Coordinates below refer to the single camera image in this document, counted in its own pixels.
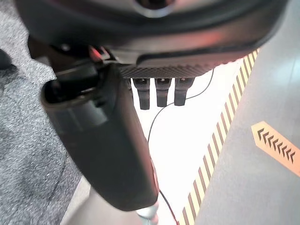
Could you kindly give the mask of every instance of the caution tape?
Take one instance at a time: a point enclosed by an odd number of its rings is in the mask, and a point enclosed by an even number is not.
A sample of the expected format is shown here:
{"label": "caution tape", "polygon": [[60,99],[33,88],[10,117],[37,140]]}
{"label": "caution tape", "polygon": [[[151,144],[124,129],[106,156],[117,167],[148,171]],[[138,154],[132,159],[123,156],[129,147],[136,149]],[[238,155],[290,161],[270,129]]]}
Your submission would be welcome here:
{"label": "caution tape", "polygon": [[259,50],[244,57],[240,71],[232,85],[230,94],[221,112],[215,131],[210,139],[207,151],[200,162],[200,168],[194,180],[192,190],[187,197],[187,204],[183,208],[179,219],[180,225],[194,225],[199,213],[205,192],[209,186],[210,178],[214,172],[219,154],[222,151],[231,122],[238,108],[241,96],[250,77],[254,62]]}

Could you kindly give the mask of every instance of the orange chevron sign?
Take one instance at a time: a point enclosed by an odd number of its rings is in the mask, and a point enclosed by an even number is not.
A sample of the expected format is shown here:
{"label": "orange chevron sign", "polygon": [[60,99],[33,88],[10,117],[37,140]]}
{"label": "orange chevron sign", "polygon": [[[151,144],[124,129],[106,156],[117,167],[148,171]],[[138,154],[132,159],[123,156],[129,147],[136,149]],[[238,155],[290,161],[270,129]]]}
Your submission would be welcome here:
{"label": "orange chevron sign", "polygon": [[264,121],[251,129],[257,147],[300,176],[300,150],[295,145]]}

